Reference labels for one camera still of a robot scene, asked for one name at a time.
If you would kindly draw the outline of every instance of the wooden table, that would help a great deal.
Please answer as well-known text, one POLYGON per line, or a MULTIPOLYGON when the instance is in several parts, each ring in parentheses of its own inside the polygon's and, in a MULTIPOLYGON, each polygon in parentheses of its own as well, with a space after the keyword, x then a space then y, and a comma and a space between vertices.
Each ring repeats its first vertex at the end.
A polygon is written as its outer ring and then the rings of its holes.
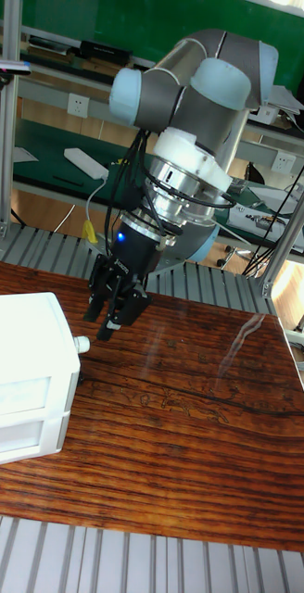
MULTIPOLYGON (((84 281, 0 263, 0 294, 34 291, 95 338, 84 281)), ((0 514, 304 550, 304 394, 276 318, 155 296, 82 370, 62 452, 0 466, 0 514)))

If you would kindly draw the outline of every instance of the green wall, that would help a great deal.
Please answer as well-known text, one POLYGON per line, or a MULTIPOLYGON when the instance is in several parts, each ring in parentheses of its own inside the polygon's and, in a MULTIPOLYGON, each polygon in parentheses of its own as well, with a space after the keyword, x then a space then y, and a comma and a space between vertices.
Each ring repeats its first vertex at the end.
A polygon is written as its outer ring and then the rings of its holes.
POLYGON ((277 84, 296 91, 304 71, 304 19, 246 0, 24 0, 23 24, 153 61, 188 33, 225 29, 278 49, 277 84))

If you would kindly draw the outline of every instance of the yellow cable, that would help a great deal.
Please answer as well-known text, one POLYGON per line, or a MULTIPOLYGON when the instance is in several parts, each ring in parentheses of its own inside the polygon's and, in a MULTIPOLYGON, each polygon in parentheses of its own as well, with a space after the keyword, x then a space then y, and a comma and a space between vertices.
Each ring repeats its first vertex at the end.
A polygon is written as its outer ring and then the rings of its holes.
POLYGON ((88 239, 90 243, 98 243, 95 230, 91 221, 85 221, 82 227, 82 239, 88 239))

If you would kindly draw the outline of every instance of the white box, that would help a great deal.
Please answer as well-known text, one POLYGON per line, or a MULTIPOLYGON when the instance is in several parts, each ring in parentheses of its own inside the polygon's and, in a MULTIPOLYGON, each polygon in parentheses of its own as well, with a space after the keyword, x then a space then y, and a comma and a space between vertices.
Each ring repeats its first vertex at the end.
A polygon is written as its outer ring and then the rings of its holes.
POLYGON ((269 125, 274 123, 278 113, 279 107, 275 107, 274 105, 266 105, 264 107, 260 107, 257 113, 249 113, 248 119, 269 125))
POLYGON ((79 371, 55 295, 0 296, 0 463, 61 450, 79 371))
POLYGON ((97 160, 86 155, 80 148, 65 148, 64 157, 78 167, 78 169, 83 170, 86 175, 92 177, 92 179, 106 180, 108 178, 108 169, 98 163, 97 160))

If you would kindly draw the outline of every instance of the power outlet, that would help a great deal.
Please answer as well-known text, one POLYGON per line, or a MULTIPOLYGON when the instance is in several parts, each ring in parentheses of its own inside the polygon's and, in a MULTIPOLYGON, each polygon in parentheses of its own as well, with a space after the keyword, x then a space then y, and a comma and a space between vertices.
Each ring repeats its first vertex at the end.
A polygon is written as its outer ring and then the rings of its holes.
POLYGON ((89 98, 87 96, 69 94, 68 113, 78 118, 87 118, 89 98))
POLYGON ((272 164, 272 170, 276 173, 283 173, 284 175, 287 175, 288 173, 291 173, 295 161, 295 155, 289 155, 287 152, 281 152, 279 150, 276 159, 272 164))

